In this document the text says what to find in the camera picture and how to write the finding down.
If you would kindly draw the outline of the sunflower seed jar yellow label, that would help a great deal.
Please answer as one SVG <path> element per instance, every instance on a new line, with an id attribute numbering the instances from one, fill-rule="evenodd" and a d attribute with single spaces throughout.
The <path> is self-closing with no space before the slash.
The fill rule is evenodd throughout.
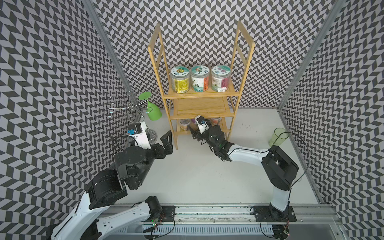
<path id="1" fill-rule="evenodd" d="M 190 89 L 190 70 L 177 66 L 171 69 L 171 83 L 174 92 L 184 94 Z"/>

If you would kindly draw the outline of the small foil-lid cup pink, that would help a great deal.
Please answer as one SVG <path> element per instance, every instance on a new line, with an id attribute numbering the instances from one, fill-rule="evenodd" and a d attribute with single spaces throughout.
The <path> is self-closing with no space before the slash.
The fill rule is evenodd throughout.
<path id="1" fill-rule="evenodd" d="M 218 117 L 218 118 L 211 118 L 211 123 L 212 125 L 219 125 L 221 123 L 221 120 L 222 118 L 221 117 Z"/>

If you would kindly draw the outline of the jar with pink flower lid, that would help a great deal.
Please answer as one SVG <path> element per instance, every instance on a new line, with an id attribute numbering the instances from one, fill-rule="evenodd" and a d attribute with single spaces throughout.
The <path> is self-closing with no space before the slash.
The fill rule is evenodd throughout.
<path id="1" fill-rule="evenodd" d="M 231 69 L 225 65 L 217 65 L 211 69 L 211 74 L 212 89 L 218 93 L 226 92 L 229 89 Z"/>

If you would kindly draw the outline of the jar with strawberry lid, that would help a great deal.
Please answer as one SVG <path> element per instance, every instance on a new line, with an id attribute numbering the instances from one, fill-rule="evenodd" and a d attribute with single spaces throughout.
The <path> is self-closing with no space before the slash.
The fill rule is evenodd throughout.
<path id="1" fill-rule="evenodd" d="M 207 66 L 194 66 L 191 68 L 192 88 L 201 93 L 209 89 L 210 69 Z"/>

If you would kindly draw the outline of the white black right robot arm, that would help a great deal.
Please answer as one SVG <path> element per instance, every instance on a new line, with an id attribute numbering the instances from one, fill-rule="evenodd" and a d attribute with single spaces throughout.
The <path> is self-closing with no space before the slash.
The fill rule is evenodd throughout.
<path id="1" fill-rule="evenodd" d="M 291 188 L 299 166 L 279 146 L 260 150 L 247 149 L 227 141 L 225 133 L 219 126 L 210 127 L 203 133 L 193 130 L 191 127 L 189 130 L 193 139 L 208 144 L 211 151 L 220 160 L 262 167 L 274 187 L 270 211 L 283 213 L 287 210 Z"/>

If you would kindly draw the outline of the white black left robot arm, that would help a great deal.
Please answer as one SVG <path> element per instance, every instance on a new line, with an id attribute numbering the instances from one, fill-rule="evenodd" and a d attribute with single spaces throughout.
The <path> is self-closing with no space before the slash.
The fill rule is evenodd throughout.
<path id="1" fill-rule="evenodd" d="M 161 137 L 162 144 L 144 149 L 129 146 L 115 156 L 112 167 L 100 171 L 86 186 L 74 209 L 59 224 L 47 228 L 49 240 L 104 240 L 132 224 L 151 222 L 155 229 L 165 217 L 156 196 L 149 196 L 134 207 L 111 215 L 101 214 L 129 191 L 137 190 L 146 178 L 152 164 L 173 153 L 172 132 Z"/>

